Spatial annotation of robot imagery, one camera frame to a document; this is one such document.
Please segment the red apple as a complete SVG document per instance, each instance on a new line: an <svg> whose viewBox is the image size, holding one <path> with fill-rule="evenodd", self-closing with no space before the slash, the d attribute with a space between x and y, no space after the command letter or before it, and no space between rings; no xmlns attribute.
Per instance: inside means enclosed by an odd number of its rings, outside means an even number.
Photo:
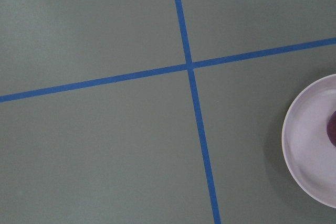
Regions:
<svg viewBox="0 0 336 224"><path fill-rule="evenodd" d="M330 116L326 127L327 136L333 146L336 146L336 111Z"/></svg>

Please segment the pink plate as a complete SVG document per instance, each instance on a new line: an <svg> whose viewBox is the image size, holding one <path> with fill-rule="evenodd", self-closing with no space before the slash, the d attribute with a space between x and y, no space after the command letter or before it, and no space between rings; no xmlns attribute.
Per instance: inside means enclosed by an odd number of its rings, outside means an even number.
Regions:
<svg viewBox="0 0 336 224"><path fill-rule="evenodd" d="M327 124L335 112L335 75L303 89L282 126L282 152L293 179L314 200L335 208L335 145Z"/></svg>

